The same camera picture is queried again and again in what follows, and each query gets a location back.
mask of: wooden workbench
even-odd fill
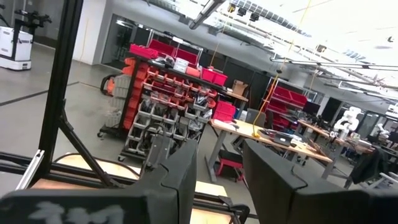
[[[91,170],[88,164],[84,161],[84,159],[79,156],[72,154],[70,156],[65,156],[64,158],[57,161],[60,164],[65,164],[68,166],[79,167],[82,169]],[[98,164],[102,167],[102,169],[113,175],[118,175],[121,177],[126,177],[130,179],[138,179],[135,174],[129,171],[127,168],[123,166],[119,166],[117,164],[97,161]],[[130,167],[136,172],[140,172],[140,168]],[[89,187],[67,184],[62,182],[56,182],[52,180],[39,180],[32,188],[34,189],[90,189]],[[207,184],[204,182],[197,181],[196,184],[196,192],[216,195],[216,196],[227,196],[224,187],[215,184]],[[192,209],[191,214],[191,224],[228,224],[231,220],[229,215],[223,215],[215,212],[208,212],[199,209]]]
[[[246,97],[238,95],[238,94],[235,94],[235,93],[230,92],[230,91],[222,92],[221,94],[225,94],[227,96],[233,97],[233,98],[241,100],[241,101],[245,101],[245,102],[249,101]]]
[[[263,142],[265,144],[274,146],[274,147],[278,147],[281,149],[285,149],[288,150],[292,153],[292,155],[290,156],[290,158],[294,158],[294,155],[297,153],[300,154],[304,154],[306,156],[309,157],[314,157],[316,159],[325,161],[325,162],[332,162],[332,160],[330,158],[328,158],[327,156],[324,156],[322,154],[317,153],[315,150],[309,150],[308,148],[310,148],[310,146],[308,146],[306,143],[303,142],[298,142],[298,141],[294,141],[294,143],[296,144],[296,147],[292,147],[292,146],[283,146],[281,144],[277,144],[274,141],[272,141],[270,138],[264,138],[264,137],[259,137],[256,138],[254,137],[253,134],[253,125],[249,124],[249,123],[245,123],[243,121],[239,121],[239,120],[235,120],[236,125],[239,126],[238,129],[235,129],[232,125],[228,124],[228,123],[224,123],[222,121],[218,121],[218,120],[210,120],[210,125],[212,125],[214,128],[220,129],[221,132],[219,133],[216,145],[213,149],[213,152],[211,153],[211,157],[209,159],[206,159],[206,165],[208,168],[208,172],[210,175],[210,179],[212,182],[216,182],[217,178],[215,176],[215,171],[214,171],[214,164],[217,160],[218,157],[218,153],[221,149],[221,145],[225,139],[226,133],[234,133],[237,134],[239,136],[245,137],[245,138],[250,138],[250,139],[254,139],[260,142]],[[259,129],[263,129],[259,126],[254,126],[254,132],[257,133],[257,130]]]
[[[312,129],[312,130],[314,130],[316,132],[317,136],[315,137],[314,141],[317,140],[318,135],[321,135],[321,136],[323,136],[325,138],[329,137],[329,132],[324,130],[324,129],[316,127],[316,126],[314,126],[314,125],[312,125],[312,124],[310,124],[310,123],[308,123],[308,122],[306,122],[304,120],[301,120],[301,119],[298,120],[297,122],[298,122],[299,126],[297,127],[296,131],[299,131],[301,126],[305,126],[306,128],[310,128],[310,129]],[[336,138],[334,142],[337,143],[337,148],[330,155],[330,157],[332,159],[332,162],[326,164],[325,170],[323,171],[323,174],[322,174],[322,178],[323,179],[327,179],[329,175],[333,175],[335,177],[346,179],[347,176],[345,176],[343,174],[333,173],[333,169],[335,168],[335,164],[336,164],[337,158],[339,158],[341,152],[343,151],[343,148],[344,147],[350,147],[351,145],[348,143],[348,141],[341,140],[339,138]]]

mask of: white robot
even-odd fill
[[[345,139],[349,131],[354,131],[358,127],[359,121],[356,117],[360,112],[361,109],[354,106],[350,107],[348,111],[344,112],[343,117],[336,122],[330,136],[337,137],[338,131],[341,130],[338,138]]]
[[[46,22],[51,23],[52,21],[48,15],[41,16],[36,11],[17,10],[15,14],[26,19],[15,19],[13,28],[0,27],[0,67],[15,71],[29,70],[32,66],[30,52],[35,30],[38,27],[44,27]],[[23,27],[28,28],[29,31],[22,31]]]
[[[390,136],[390,132],[383,128],[383,124],[378,124],[376,125],[376,127],[380,130],[379,137],[388,139],[388,137]]]

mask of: red step stool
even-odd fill
[[[235,169],[243,169],[243,158],[239,154],[228,152],[226,150],[220,150],[218,153],[220,159],[220,168],[217,170],[216,175],[221,175],[224,166],[229,166]],[[243,172],[238,176],[236,180],[243,180]]]

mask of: yellow cable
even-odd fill
[[[310,5],[311,5],[311,1],[312,1],[312,0],[308,0],[307,7],[305,8],[304,13],[303,13],[303,16],[301,17],[300,23],[299,23],[298,26],[297,26],[297,30],[300,29],[300,27],[301,27],[301,25],[302,25],[302,23],[303,23],[304,17],[305,17],[305,15],[307,14],[308,8],[309,8]],[[284,58],[284,61],[283,61],[282,65],[281,65],[280,68],[279,68],[280,71],[282,71],[283,66],[285,65],[285,62],[286,62],[286,58],[287,58],[287,56],[288,56],[290,50],[292,50],[293,45],[294,45],[294,39],[293,39],[292,42],[290,43],[289,50],[287,51],[286,56],[285,56],[285,58]],[[261,114],[262,109],[264,109],[264,106],[267,104],[267,102],[269,101],[269,98],[272,96],[272,94],[273,94],[273,92],[274,92],[274,85],[275,85],[276,80],[277,80],[278,78],[279,78],[279,73],[275,76],[274,81],[272,82],[271,88],[269,89],[268,95],[267,95],[266,99],[264,100],[262,106],[260,107],[259,113],[257,114],[256,118],[254,119],[252,136],[254,136],[255,138],[259,138],[259,137],[260,137],[260,135],[257,134],[257,133],[256,133],[256,130],[254,129],[255,123],[256,123],[257,119],[260,117],[260,114]]]
[[[81,58],[83,57],[83,54],[85,52],[85,47],[86,47],[86,34],[87,34],[87,29],[88,29],[88,21],[90,19],[87,18],[87,22],[86,22],[86,29],[85,29],[85,35],[83,37],[83,49],[81,50],[81,54],[80,54],[80,59],[79,59],[79,65],[81,64]]]
[[[221,31],[222,34],[224,33],[224,30],[225,30],[227,22],[228,22],[228,19],[225,19],[223,30]],[[221,42],[220,40],[221,39],[219,38],[218,41],[217,41],[216,49],[214,50],[213,56],[211,57],[210,66],[213,66],[214,57],[216,56],[216,53],[217,53],[217,50],[218,50],[218,46],[220,45],[220,42]]]
[[[312,74],[312,80],[311,80],[311,85],[310,85],[310,90],[312,90],[312,84],[313,84],[313,80],[315,79],[315,76],[316,76],[316,73],[317,73],[318,67],[319,67],[319,65],[317,65],[317,67],[316,67],[316,68],[315,68],[315,70],[313,71],[313,74]]]

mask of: cardboard box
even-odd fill
[[[248,84],[245,84],[242,81],[234,80],[234,85],[232,86],[232,92],[241,96],[243,95],[244,89],[248,87]]]

